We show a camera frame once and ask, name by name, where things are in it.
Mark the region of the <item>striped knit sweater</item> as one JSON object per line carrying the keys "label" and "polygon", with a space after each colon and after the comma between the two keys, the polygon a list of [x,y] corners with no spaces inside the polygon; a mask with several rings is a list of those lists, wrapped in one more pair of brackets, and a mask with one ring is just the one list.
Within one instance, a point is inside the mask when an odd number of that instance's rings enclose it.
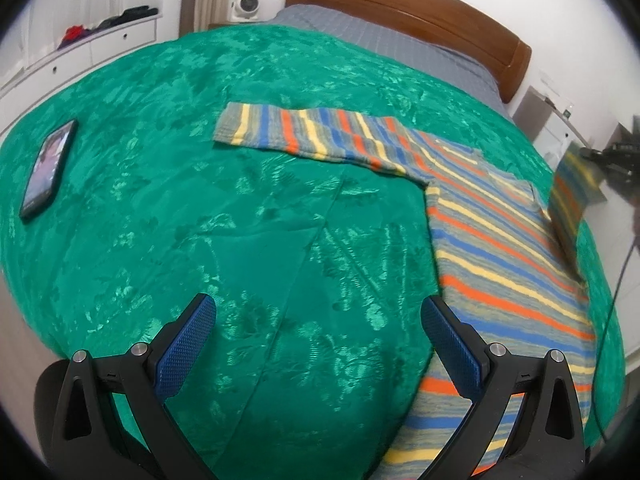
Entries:
{"label": "striped knit sweater", "polygon": [[539,350],[545,340],[559,344],[570,357],[568,395],[582,414],[590,412],[596,334],[575,263],[576,200],[546,211],[532,184],[501,172],[479,151],[388,116],[232,103],[214,138],[416,182],[425,194],[440,291],[454,314],[521,352]]}

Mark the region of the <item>red cloth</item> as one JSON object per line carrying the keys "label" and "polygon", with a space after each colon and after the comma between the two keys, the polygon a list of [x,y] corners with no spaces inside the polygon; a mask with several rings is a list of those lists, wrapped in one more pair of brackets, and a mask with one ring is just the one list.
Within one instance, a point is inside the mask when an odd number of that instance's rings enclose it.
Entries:
{"label": "red cloth", "polygon": [[65,49],[77,41],[83,40],[91,36],[93,30],[82,25],[70,26],[64,32],[63,38],[58,46],[58,50]]}

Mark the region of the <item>brown wooden headboard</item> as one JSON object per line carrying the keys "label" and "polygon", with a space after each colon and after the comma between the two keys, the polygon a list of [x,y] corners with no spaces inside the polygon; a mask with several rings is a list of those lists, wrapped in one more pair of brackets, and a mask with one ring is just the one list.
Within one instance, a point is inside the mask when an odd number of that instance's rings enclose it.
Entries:
{"label": "brown wooden headboard", "polygon": [[461,0],[285,0],[285,4],[323,6],[469,55],[489,70],[505,103],[521,87],[532,57],[532,48],[514,32]]}

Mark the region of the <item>black smartphone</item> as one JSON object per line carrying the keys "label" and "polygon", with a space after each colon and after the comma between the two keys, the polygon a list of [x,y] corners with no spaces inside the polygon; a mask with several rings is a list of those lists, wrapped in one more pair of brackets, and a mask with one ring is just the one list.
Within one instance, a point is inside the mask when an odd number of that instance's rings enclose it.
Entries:
{"label": "black smartphone", "polygon": [[31,222],[42,214],[58,195],[78,126],[78,120],[72,119],[43,140],[26,184],[20,209],[21,222]]}

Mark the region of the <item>white round fan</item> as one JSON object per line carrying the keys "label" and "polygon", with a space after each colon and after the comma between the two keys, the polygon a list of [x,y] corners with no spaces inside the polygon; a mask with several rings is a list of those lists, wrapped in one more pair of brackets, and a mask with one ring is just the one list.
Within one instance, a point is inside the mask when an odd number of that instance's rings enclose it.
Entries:
{"label": "white round fan", "polygon": [[235,22],[252,22],[258,19],[260,0],[233,0],[231,18]]}

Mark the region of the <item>dark clothes pile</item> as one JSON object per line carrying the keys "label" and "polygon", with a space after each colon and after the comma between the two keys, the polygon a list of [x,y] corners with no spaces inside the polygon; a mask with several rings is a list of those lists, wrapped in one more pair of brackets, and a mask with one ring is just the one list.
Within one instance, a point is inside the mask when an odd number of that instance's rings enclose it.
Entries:
{"label": "dark clothes pile", "polygon": [[155,6],[134,6],[133,8],[128,8],[125,11],[122,11],[122,13],[119,15],[106,18],[98,26],[96,26],[94,31],[102,32],[102,30],[107,30],[109,28],[113,28],[137,20],[142,20],[142,18],[149,18],[150,16],[154,16],[157,14],[158,9]]}

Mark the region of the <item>grey checked bed sheet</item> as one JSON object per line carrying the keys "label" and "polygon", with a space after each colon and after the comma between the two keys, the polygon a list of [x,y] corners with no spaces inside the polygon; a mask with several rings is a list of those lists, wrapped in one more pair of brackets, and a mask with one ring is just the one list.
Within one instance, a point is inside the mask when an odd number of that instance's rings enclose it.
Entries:
{"label": "grey checked bed sheet", "polygon": [[510,117],[500,99],[497,81],[488,68],[469,55],[454,49],[439,47],[362,18],[313,4],[288,6],[267,23],[308,32],[323,32],[356,44],[360,48],[445,81],[484,103],[504,118]]}

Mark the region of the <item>white desk shelf unit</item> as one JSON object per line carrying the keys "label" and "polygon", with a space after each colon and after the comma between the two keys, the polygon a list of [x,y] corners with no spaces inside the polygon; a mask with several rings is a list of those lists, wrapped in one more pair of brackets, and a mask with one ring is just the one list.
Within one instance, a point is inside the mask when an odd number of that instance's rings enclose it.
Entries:
{"label": "white desk shelf unit", "polygon": [[591,148],[591,143],[554,106],[548,96],[534,87],[528,87],[512,118],[552,170],[558,168],[570,144]]}

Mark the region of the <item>white drawer cabinet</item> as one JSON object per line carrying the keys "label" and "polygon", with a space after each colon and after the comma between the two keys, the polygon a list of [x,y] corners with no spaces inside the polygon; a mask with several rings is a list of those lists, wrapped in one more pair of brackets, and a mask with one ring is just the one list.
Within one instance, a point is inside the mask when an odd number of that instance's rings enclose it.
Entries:
{"label": "white drawer cabinet", "polygon": [[134,50],[154,44],[160,14],[99,32],[43,58],[1,89],[1,134],[74,81]]}

